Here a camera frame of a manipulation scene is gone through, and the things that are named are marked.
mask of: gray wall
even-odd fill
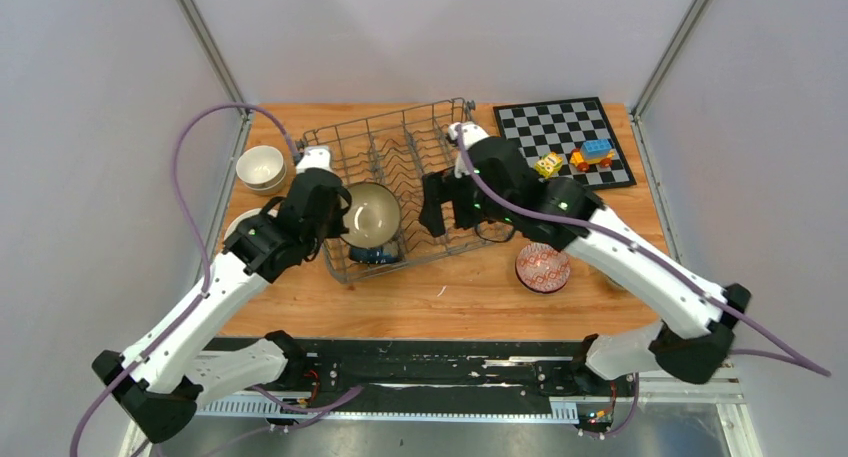
[[[173,0],[0,0],[0,455],[67,455],[90,370],[188,289],[198,252],[169,187],[178,130],[225,99]],[[237,115],[183,153],[208,227]],[[115,455],[110,399],[83,440]]]
[[[692,0],[197,0],[248,99],[635,102]]]
[[[768,456],[848,448],[845,2],[715,0],[645,119],[684,260],[834,372],[736,359]]]

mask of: wire dish rack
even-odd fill
[[[446,140],[446,129],[454,122],[473,121],[474,109],[474,101],[454,98],[304,133],[303,145],[330,148],[333,170],[345,185],[382,184],[401,205],[402,221],[395,236],[400,260],[391,264],[354,262],[349,258],[350,245],[341,239],[327,239],[324,256],[336,280],[355,282],[509,238],[512,228],[497,223],[469,230],[453,228],[450,204],[442,209],[448,229],[445,235],[432,237],[418,223],[424,203],[421,177],[454,165],[458,150]]]

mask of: chessboard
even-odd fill
[[[571,177],[590,189],[636,185],[612,125],[597,97],[513,104],[494,108],[502,137],[514,139],[530,167],[550,152],[563,159],[558,176]],[[615,156],[612,165],[589,166],[580,172],[568,163],[571,152],[587,140],[609,139]]]

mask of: white plastic part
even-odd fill
[[[333,171],[333,154],[326,145],[312,145],[304,149],[303,159],[295,166],[296,173],[302,174],[306,169],[323,169]]]
[[[144,379],[150,392],[167,394],[174,390],[192,361],[221,327],[255,295],[268,287],[258,274],[247,275],[244,262],[232,253],[218,254],[212,261],[212,284],[207,297],[189,317],[169,335],[146,362],[133,372],[136,382]],[[139,354],[177,318],[200,293],[202,279],[192,287],[168,315],[150,333],[124,351],[124,365],[139,359]]]
[[[448,126],[447,137],[451,142],[456,143],[457,135],[459,134],[459,126],[462,126],[462,141],[465,142],[466,149],[470,149],[477,142],[490,137],[490,135],[483,130],[482,127],[474,122],[454,122]],[[468,169],[465,168],[465,162],[463,162],[462,156],[456,157],[453,174],[457,178],[462,177],[463,175],[468,175]]]
[[[648,345],[662,329],[662,321],[616,335],[601,335],[586,354],[586,366],[604,380],[631,372],[660,370]]]
[[[724,289],[671,260],[627,225],[610,208],[598,209],[590,222],[612,229],[636,242],[644,249],[660,256],[676,267],[683,275],[693,279],[716,300],[726,302]],[[618,282],[636,297],[648,304],[668,324],[672,332],[684,339],[701,337],[710,333],[710,322],[721,318],[721,310],[710,305],[700,295],[692,292],[682,282],[656,263],[628,246],[599,232],[587,238],[578,238],[565,251],[596,267]]]
[[[202,408],[252,385],[279,379],[287,362],[277,344],[261,339],[221,357],[195,360],[186,377],[203,386],[196,400],[197,407]]]

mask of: wooden tabletop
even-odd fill
[[[411,104],[264,105],[300,138],[305,131]],[[492,104],[477,104],[477,122],[496,135]],[[623,105],[604,110],[624,150],[637,185],[599,191],[599,195],[644,238],[666,251],[665,241],[639,151]],[[247,147],[273,145],[288,159],[276,127],[256,116]],[[281,191],[285,194],[288,188]],[[241,213],[262,207],[269,197],[251,193],[236,181],[225,225]],[[656,320],[654,312],[623,291],[612,289],[597,270],[571,259],[565,288],[551,295],[525,289],[514,261],[527,240],[487,246],[367,280],[343,285],[323,258],[287,270],[222,329],[222,335],[258,336],[283,329],[296,337],[441,338],[503,340],[582,340],[592,333],[617,333]],[[485,268],[479,264],[486,260]]]

